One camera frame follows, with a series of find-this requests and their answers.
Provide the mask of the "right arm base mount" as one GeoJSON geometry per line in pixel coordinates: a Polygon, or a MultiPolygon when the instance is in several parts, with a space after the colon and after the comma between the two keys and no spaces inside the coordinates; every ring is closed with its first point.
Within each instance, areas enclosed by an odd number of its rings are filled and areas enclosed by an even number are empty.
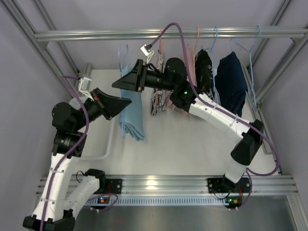
{"type": "Polygon", "coordinates": [[[226,177],[208,178],[207,179],[209,193],[239,193],[241,189],[243,193],[249,193],[251,183],[249,178],[241,178],[237,183],[233,183],[226,177]]]}

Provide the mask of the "pink hanger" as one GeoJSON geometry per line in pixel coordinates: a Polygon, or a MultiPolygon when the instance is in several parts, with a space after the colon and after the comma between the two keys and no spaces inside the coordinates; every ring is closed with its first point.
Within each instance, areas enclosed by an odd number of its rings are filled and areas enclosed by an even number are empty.
{"type": "MultiPolygon", "coordinates": [[[[156,68],[163,72],[165,66],[165,53],[163,51],[165,41],[160,39],[159,40],[159,49],[158,49],[158,59],[156,62],[156,68]]],[[[155,89],[155,96],[153,102],[153,115],[156,116],[158,111],[164,112],[165,109],[165,100],[166,100],[166,93],[162,89],[155,89]]]]}
{"type": "Polygon", "coordinates": [[[197,26],[197,35],[196,35],[196,41],[193,49],[193,83],[195,86],[197,86],[197,80],[196,80],[196,75],[195,75],[195,56],[196,56],[196,51],[197,51],[197,45],[199,41],[199,35],[200,35],[200,27],[197,26]]]}

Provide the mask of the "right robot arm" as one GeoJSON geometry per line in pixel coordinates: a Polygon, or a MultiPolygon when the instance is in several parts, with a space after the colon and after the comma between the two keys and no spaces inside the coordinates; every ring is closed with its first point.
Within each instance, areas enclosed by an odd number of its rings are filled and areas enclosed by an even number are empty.
{"type": "Polygon", "coordinates": [[[203,119],[229,136],[236,145],[222,177],[227,186],[238,184],[263,143],[263,123],[259,120],[242,120],[213,102],[190,84],[186,66],[179,58],[168,59],[163,72],[138,59],[127,74],[112,83],[112,87],[134,92],[142,92],[145,88],[170,91],[170,100],[176,107],[203,119]]]}

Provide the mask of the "light blue trousers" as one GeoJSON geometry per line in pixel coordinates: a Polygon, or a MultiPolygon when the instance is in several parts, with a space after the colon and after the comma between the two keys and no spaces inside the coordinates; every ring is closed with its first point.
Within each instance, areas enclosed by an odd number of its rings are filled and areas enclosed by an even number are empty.
{"type": "Polygon", "coordinates": [[[131,103],[120,113],[119,125],[122,129],[122,137],[129,134],[137,141],[145,138],[143,128],[143,110],[141,93],[129,90],[120,90],[120,97],[130,99],[131,103]]]}

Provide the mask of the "newspaper print trousers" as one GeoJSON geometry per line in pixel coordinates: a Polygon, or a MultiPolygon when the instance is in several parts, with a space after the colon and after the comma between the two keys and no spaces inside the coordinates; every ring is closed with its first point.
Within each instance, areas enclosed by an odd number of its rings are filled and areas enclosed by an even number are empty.
{"type": "MultiPolygon", "coordinates": [[[[163,72],[166,64],[166,56],[163,50],[158,50],[156,68],[163,72]]],[[[156,116],[159,112],[166,111],[166,91],[153,89],[150,102],[150,115],[156,116]]]]}

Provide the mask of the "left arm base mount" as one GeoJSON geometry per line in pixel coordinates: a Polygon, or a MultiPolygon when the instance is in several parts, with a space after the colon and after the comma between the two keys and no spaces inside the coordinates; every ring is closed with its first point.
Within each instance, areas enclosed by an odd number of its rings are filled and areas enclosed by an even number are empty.
{"type": "Polygon", "coordinates": [[[103,181],[102,187],[98,190],[99,193],[122,193],[122,179],[106,179],[103,181]]]}

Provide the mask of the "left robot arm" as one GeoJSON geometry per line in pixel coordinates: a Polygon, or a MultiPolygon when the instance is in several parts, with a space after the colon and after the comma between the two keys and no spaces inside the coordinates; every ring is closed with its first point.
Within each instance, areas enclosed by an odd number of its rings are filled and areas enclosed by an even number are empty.
{"type": "Polygon", "coordinates": [[[30,231],[72,231],[90,197],[107,190],[105,172],[89,169],[81,183],[67,194],[75,166],[81,160],[89,124],[100,116],[111,120],[131,104],[130,99],[108,95],[99,88],[90,94],[80,103],[80,109],[65,102],[52,109],[52,126],[57,132],[51,166],[37,207],[23,221],[23,227],[30,231]]]}

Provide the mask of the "pink trousers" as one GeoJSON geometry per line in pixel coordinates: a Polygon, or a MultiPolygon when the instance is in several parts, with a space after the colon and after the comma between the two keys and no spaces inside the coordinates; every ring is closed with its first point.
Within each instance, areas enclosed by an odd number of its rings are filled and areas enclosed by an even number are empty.
{"type": "MultiPolygon", "coordinates": [[[[190,70],[190,75],[192,78],[192,82],[194,86],[197,86],[196,76],[195,76],[195,51],[193,51],[192,46],[189,44],[186,44],[186,53],[188,58],[188,67],[190,70]]],[[[173,102],[170,100],[171,92],[167,96],[167,106],[172,111],[175,111],[177,113],[183,113],[184,115],[187,115],[188,113],[183,111],[182,109],[177,108],[173,102]]]]}

